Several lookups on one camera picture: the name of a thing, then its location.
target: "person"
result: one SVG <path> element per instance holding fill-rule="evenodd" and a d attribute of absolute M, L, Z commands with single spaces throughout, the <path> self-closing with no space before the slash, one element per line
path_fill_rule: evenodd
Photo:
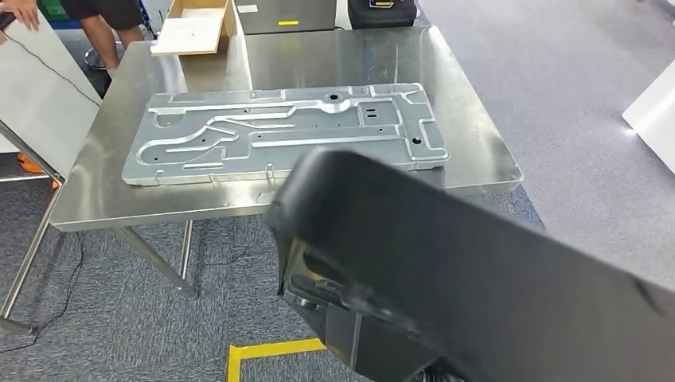
<path fill-rule="evenodd" d="M 4 7 L 13 12 L 17 20 L 29 30 L 38 30 L 37 0 L 5 0 Z M 141 41 L 143 23 L 138 0 L 61 0 L 70 18 L 80 21 L 82 30 L 92 43 L 112 78 L 119 66 L 114 29 L 123 47 L 134 41 Z"/>

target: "embossed metal plate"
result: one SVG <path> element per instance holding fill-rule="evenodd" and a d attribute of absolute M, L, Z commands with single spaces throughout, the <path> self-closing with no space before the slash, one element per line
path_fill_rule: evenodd
<path fill-rule="evenodd" d="M 448 159 L 420 84 L 157 94 L 122 178 L 132 185 L 283 179 L 314 146 L 400 170 Z"/>

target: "dark shorts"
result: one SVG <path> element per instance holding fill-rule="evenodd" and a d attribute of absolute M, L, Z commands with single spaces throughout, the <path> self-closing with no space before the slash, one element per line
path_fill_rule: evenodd
<path fill-rule="evenodd" d="M 76 20 L 101 15 L 114 30 L 143 23 L 139 0 L 61 0 L 65 13 Z"/>

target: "cardboard box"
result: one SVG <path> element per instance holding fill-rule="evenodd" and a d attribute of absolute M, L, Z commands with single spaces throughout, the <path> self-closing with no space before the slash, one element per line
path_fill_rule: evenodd
<path fill-rule="evenodd" d="M 236 33 L 231 0 L 174 0 L 153 55 L 215 53 Z"/>

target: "gray carpet floor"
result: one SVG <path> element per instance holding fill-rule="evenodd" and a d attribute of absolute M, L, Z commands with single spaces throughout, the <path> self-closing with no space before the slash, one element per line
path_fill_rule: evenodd
<path fill-rule="evenodd" d="M 146 2 L 154 17 L 167 4 Z M 89 48 L 78 31 L 59 32 L 81 63 Z M 83 70 L 102 90 L 102 72 Z M 16 170 L 14 156 L 0 169 Z M 48 181 L 0 185 L 0 293 L 18 264 L 52 191 Z M 520 187 L 480 195 L 473 202 L 541 226 Z M 137 227 L 175 267 L 181 224 Z M 43 325 L 64 308 L 68 281 L 84 253 L 65 314 L 37 343 L 0 354 L 0 380 L 224 380 L 229 345 L 255 345 L 313 337 L 302 319 L 275 296 L 276 254 L 259 216 L 196 222 L 188 280 L 199 298 L 183 298 L 144 259 L 111 231 L 63 234 L 50 229 L 12 318 Z M 0 333 L 0 352 L 31 337 Z M 241 380 L 364 380 L 328 352 L 242 361 Z"/>
<path fill-rule="evenodd" d="M 675 60 L 664 0 L 421 0 L 549 232 L 675 287 L 675 176 L 621 114 Z"/>

